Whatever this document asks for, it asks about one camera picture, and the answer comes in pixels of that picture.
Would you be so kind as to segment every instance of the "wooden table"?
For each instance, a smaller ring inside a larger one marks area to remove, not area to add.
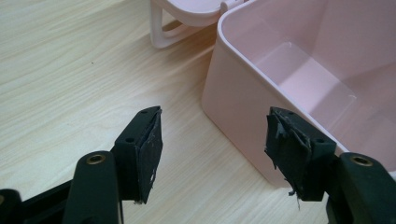
[[[123,203],[126,223],[327,223],[326,199],[299,209],[203,112],[215,40],[213,25],[155,49],[147,0],[1,1],[0,189],[26,200],[62,184],[160,105],[157,179],[148,204]]]

